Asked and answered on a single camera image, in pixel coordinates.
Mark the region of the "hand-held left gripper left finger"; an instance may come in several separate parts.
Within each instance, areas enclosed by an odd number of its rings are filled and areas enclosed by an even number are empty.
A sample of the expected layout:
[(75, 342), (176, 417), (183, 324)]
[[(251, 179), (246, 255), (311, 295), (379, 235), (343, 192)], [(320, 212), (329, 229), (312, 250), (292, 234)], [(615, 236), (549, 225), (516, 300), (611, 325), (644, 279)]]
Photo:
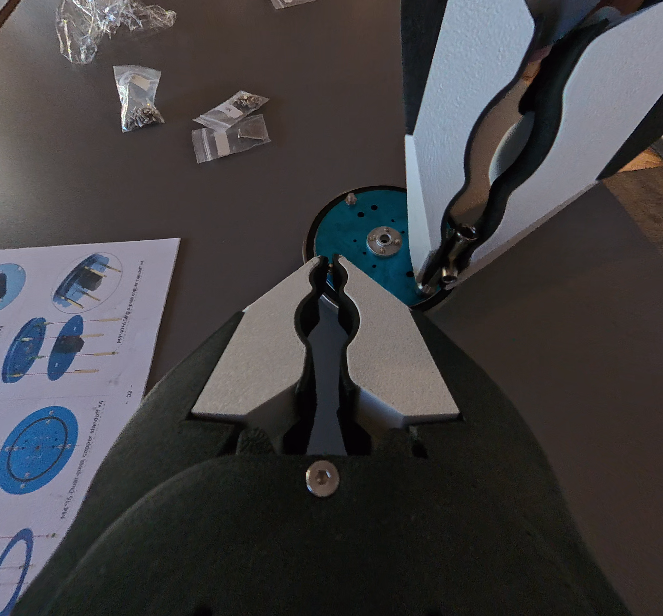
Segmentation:
[(244, 309), (192, 408), (198, 418), (294, 426), (315, 397), (310, 332), (319, 322), (322, 258), (314, 257)]

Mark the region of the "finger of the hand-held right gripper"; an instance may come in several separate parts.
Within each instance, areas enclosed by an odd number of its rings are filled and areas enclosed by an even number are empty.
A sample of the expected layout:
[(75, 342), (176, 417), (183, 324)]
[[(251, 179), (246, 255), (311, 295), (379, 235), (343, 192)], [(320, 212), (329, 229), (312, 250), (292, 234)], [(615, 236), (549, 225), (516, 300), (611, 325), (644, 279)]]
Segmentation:
[(535, 32), (525, 0), (448, 0), (412, 135), (404, 138), (408, 237), (419, 282), (466, 184), (480, 116), (516, 77)]
[(662, 96), (662, 6), (606, 7), (558, 41), (519, 103), (492, 183), (460, 257), (462, 280), (590, 188)]

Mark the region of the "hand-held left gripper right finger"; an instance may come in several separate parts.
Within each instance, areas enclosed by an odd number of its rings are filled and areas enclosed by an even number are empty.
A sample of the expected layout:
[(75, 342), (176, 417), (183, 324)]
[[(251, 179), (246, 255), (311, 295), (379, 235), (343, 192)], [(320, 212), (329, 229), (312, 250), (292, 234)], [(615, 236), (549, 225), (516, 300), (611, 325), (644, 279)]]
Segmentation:
[(403, 429), (456, 419), (460, 411), (410, 308), (343, 256), (339, 299), (358, 314), (349, 332), (347, 372), (358, 389), (354, 420), (365, 429)]

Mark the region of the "metal cross socket wrench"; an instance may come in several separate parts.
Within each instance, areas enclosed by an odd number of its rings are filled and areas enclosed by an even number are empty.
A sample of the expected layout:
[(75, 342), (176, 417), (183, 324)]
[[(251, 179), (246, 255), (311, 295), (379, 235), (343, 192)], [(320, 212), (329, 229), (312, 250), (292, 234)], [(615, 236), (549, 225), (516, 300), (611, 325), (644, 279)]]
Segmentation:
[(438, 290), (449, 290), (456, 284), (460, 274), (458, 261), (476, 239), (475, 226), (464, 223), (447, 224), (445, 243), (441, 247), (442, 256), (439, 259), (438, 268), (427, 283), (423, 283), (421, 280), (423, 271), (418, 276), (417, 287), (423, 297), (430, 297)]

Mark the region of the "blue disc with black rim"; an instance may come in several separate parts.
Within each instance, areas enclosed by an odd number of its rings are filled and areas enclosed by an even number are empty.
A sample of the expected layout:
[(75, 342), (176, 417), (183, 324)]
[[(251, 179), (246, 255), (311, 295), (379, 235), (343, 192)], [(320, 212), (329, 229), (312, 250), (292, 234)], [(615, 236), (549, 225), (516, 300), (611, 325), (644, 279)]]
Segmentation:
[(349, 192), (344, 192), (316, 216), (304, 241), (304, 261), (323, 256), (332, 262), (338, 254), (413, 309), (424, 311), (442, 302), (442, 290), (423, 297), (417, 287), (406, 189), (366, 186), (350, 192), (357, 197), (355, 206), (346, 205)]

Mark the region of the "instruction sheet with blue drawings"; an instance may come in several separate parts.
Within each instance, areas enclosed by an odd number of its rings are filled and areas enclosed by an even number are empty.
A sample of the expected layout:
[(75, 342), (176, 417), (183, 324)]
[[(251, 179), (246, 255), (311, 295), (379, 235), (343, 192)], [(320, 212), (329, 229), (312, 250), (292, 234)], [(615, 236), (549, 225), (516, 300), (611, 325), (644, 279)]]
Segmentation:
[(145, 392), (180, 240), (1, 250), (1, 614)]

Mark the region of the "clear bag of dark screws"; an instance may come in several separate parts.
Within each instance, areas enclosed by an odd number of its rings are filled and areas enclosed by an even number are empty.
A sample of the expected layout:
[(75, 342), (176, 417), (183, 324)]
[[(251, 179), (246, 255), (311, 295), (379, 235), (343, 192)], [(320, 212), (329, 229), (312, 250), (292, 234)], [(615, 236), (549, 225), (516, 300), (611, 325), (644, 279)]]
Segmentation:
[(147, 125), (164, 123), (155, 106), (161, 71), (136, 65), (113, 66), (121, 102), (121, 129), (124, 133)]

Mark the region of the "crumpled clear plastic wrap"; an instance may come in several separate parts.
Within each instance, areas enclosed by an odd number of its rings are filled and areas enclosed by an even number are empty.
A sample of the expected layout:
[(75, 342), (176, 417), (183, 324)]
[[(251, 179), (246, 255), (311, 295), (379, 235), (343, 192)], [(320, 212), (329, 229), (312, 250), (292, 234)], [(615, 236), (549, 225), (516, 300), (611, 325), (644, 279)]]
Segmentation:
[(121, 27), (130, 32), (161, 31), (175, 24), (175, 11), (138, 0), (62, 0), (56, 11), (60, 53), (76, 65), (89, 64), (104, 37)]

